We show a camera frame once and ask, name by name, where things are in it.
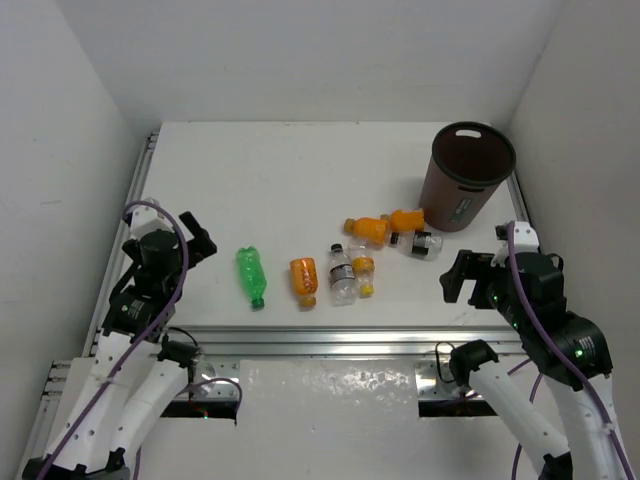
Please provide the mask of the clear bottle dark label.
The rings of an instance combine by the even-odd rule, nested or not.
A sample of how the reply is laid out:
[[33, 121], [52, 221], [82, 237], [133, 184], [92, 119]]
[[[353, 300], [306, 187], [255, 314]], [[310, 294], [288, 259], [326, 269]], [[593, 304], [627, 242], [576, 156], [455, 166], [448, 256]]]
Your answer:
[[403, 255], [419, 260], [433, 260], [441, 252], [444, 239], [426, 230], [393, 232], [390, 246]]

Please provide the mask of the green plastic bottle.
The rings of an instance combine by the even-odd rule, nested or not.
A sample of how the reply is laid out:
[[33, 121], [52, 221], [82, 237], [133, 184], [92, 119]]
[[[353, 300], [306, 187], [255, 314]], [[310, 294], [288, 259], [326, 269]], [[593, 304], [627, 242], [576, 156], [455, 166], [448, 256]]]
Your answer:
[[242, 288], [250, 301], [251, 308], [263, 309], [267, 279], [258, 250], [254, 246], [240, 248], [236, 252], [236, 264]]

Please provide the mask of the orange juice bottle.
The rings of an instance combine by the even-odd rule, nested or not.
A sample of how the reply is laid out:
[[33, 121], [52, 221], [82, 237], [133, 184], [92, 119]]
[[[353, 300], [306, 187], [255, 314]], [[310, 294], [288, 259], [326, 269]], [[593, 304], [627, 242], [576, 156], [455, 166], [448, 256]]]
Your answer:
[[366, 240], [375, 246], [387, 244], [391, 236], [390, 221], [387, 216], [348, 218], [344, 222], [343, 230], [347, 235]]

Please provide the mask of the clear bottle orange label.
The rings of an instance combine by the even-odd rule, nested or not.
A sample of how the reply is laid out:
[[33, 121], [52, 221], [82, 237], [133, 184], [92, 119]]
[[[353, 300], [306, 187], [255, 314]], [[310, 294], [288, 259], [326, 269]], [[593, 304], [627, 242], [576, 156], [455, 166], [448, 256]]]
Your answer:
[[374, 294], [375, 262], [365, 240], [352, 238], [349, 257], [355, 277], [359, 284], [359, 296], [369, 298]]

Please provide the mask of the orange bottle yellow cap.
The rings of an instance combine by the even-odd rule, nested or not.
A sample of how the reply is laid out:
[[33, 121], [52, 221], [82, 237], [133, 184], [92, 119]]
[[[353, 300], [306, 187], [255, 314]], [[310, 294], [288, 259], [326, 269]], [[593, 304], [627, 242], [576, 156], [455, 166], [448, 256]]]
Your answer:
[[291, 283], [298, 305], [310, 309], [316, 305], [318, 278], [313, 258], [305, 257], [290, 262]]

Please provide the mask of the clear bottle black cap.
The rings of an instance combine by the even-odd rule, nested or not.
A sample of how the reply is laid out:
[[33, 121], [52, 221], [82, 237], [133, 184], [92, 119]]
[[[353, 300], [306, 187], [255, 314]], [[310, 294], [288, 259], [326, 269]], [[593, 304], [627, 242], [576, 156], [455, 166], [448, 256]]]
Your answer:
[[333, 244], [330, 248], [328, 279], [335, 305], [346, 306], [356, 301], [358, 297], [356, 276], [350, 257], [339, 243]]

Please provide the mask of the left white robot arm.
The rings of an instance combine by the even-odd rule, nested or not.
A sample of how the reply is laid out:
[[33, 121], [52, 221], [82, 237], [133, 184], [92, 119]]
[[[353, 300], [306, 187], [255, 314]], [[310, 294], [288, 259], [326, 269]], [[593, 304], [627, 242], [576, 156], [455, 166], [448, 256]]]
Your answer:
[[187, 272], [217, 246], [189, 211], [173, 218], [136, 201], [123, 221], [131, 263], [109, 294], [92, 367], [61, 432], [27, 461], [24, 479], [134, 478], [142, 442], [193, 379], [198, 347], [163, 331]]

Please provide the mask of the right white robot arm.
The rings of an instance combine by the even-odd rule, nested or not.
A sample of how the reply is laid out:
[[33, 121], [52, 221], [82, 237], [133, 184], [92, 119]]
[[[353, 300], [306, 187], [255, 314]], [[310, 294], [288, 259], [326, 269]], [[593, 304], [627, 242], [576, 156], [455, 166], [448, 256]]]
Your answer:
[[484, 340], [451, 351], [456, 384], [487, 402], [539, 478], [633, 478], [617, 432], [607, 342], [592, 321], [568, 311], [562, 259], [529, 252], [517, 254], [514, 266], [492, 260], [490, 254], [460, 251], [440, 278], [444, 299], [456, 302], [463, 282], [475, 281], [470, 305], [499, 312], [516, 331], [552, 393], [564, 430], [535, 409]]

